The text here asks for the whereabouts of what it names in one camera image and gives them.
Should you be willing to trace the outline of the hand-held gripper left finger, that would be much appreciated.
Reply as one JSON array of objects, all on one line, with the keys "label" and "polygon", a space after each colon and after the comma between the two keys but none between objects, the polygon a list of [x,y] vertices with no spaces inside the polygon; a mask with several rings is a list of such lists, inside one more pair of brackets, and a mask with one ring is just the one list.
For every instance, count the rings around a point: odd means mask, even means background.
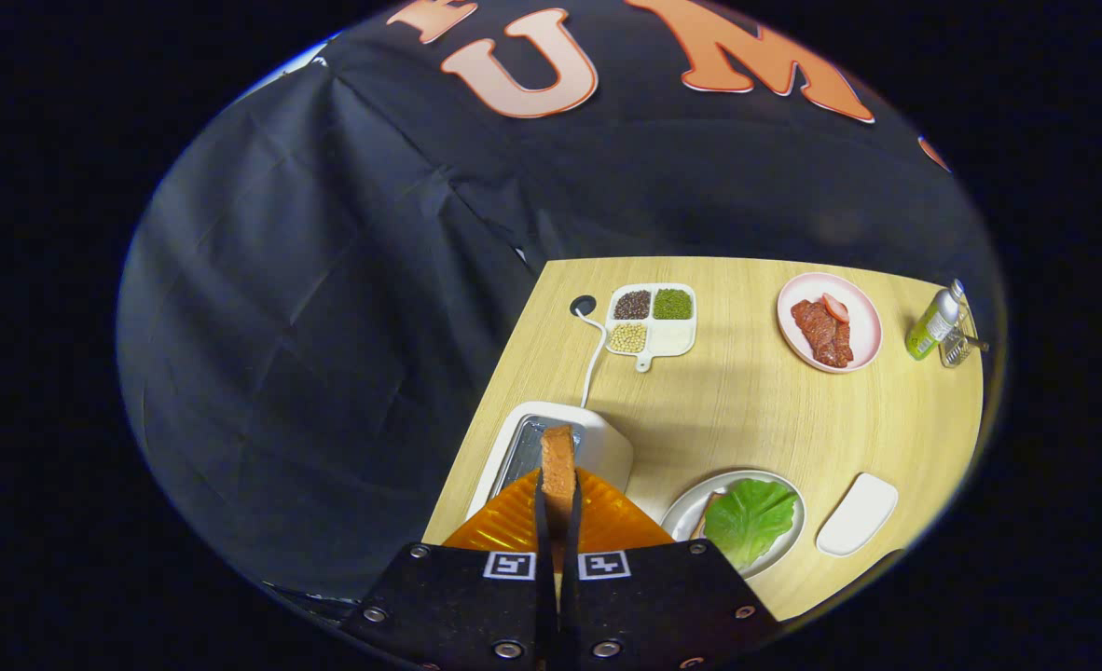
[{"label": "hand-held gripper left finger", "polygon": [[529,552],[399,549],[341,632],[401,670],[544,668],[557,641],[557,589],[540,485],[529,519]]}]

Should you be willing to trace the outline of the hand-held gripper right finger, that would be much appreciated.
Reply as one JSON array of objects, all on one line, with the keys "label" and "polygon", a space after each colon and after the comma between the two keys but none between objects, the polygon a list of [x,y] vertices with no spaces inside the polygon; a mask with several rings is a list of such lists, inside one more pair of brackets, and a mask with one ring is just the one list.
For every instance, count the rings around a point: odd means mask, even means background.
[{"label": "hand-held gripper right finger", "polygon": [[780,623],[706,539],[584,553],[584,488],[565,527],[563,670],[722,670],[780,637]]}]

